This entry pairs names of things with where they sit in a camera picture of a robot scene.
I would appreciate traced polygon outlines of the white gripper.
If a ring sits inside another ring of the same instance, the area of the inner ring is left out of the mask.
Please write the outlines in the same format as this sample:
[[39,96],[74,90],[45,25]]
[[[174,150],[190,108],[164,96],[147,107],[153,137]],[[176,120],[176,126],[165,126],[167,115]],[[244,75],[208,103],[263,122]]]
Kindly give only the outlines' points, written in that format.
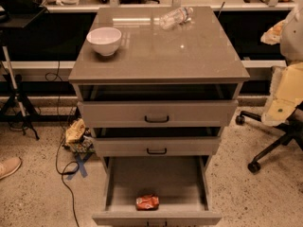
[[[280,43],[285,21],[282,20],[264,32],[260,41],[274,45]],[[270,96],[267,99],[261,122],[267,126],[284,123],[303,102],[303,62],[273,69]]]

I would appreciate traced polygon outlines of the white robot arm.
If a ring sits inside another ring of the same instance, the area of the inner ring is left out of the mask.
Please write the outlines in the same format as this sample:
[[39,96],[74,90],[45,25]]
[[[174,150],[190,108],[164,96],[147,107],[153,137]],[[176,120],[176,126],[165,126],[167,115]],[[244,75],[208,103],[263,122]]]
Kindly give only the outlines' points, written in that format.
[[303,102],[303,1],[294,6],[286,18],[263,33],[265,44],[280,44],[280,53],[290,62],[274,71],[270,97],[261,122],[268,126],[284,123]]

